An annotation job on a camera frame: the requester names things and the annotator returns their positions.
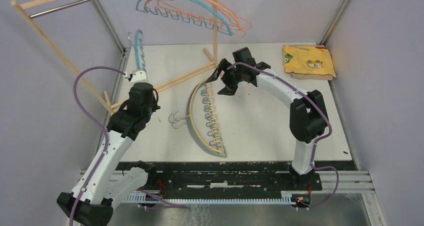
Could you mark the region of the yellow plastic hanger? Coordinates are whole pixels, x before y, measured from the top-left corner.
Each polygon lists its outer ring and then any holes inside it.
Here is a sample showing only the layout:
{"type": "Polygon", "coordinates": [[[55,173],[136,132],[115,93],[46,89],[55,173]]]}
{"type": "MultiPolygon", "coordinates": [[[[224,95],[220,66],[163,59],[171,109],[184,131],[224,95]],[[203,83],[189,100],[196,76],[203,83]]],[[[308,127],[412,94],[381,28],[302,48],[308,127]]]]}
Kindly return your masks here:
{"type": "Polygon", "coordinates": [[[194,105],[193,105],[193,117],[194,122],[199,130],[201,136],[206,139],[206,141],[210,141],[211,138],[207,136],[207,132],[209,131],[208,128],[206,128],[205,123],[205,112],[204,112],[204,106],[202,104],[202,97],[200,94],[197,94],[194,99],[194,105]]]}

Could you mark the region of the pink wire hanger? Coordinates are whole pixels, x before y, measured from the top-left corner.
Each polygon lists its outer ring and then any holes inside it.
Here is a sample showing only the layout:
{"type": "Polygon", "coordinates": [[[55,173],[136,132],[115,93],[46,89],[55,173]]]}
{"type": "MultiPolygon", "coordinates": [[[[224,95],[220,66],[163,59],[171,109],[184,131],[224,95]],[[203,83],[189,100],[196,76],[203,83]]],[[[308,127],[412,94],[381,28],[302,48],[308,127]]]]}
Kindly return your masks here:
{"type": "Polygon", "coordinates": [[[208,29],[217,29],[222,34],[231,31],[234,36],[244,37],[246,31],[252,27],[249,20],[237,16],[234,11],[218,0],[197,0],[203,4],[211,4],[210,8],[213,13],[210,17],[186,12],[173,5],[173,1],[175,0],[155,0],[157,7],[165,12],[170,12],[174,16],[182,16],[183,21],[192,21],[197,26],[204,24],[208,29]]]}

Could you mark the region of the teal plastic hanger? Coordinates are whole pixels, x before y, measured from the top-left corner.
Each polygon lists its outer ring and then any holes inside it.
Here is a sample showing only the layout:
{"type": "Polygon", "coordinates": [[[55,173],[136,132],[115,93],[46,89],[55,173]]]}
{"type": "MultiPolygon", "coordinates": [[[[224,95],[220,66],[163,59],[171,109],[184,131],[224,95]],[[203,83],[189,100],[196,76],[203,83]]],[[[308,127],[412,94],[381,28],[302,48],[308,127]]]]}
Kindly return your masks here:
{"type": "Polygon", "coordinates": [[[146,71],[146,61],[144,54],[144,45],[143,45],[143,32],[142,30],[136,30],[133,39],[133,49],[134,49],[134,57],[135,57],[135,66],[137,70],[146,71]]]}

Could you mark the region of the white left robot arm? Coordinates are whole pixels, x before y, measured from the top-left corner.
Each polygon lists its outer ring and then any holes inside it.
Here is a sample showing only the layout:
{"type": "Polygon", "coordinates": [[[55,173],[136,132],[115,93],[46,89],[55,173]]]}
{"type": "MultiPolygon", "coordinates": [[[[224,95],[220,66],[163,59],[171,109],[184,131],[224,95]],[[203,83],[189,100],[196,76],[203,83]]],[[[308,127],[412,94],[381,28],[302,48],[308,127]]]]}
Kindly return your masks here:
{"type": "Polygon", "coordinates": [[[156,167],[138,161],[121,179],[110,184],[121,158],[145,129],[153,112],[160,109],[157,90],[150,83],[135,83],[129,98],[113,114],[104,129],[102,148],[96,153],[81,180],[62,192],[56,202],[69,217],[69,225],[107,225],[116,207],[136,189],[157,184],[156,167]]]}

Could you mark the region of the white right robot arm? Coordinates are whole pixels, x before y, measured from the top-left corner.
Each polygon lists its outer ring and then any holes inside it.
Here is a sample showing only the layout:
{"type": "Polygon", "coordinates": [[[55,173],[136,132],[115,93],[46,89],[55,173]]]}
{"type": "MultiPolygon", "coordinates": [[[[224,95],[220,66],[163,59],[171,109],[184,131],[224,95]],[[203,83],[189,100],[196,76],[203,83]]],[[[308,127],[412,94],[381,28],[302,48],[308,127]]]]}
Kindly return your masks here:
{"type": "Polygon", "coordinates": [[[249,48],[233,52],[234,63],[222,59],[207,83],[221,79],[220,95],[233,96],[241,82],[250,83],[281,101],[289,109],[289,129],[296,139],[289,184],[301,190],[309,183],[307,174],[316,169],[314,158],[319,141],[332,134],[325,101],[318,90],[305,91],[284,80],[265,62],[256,62],[249,48]]]}

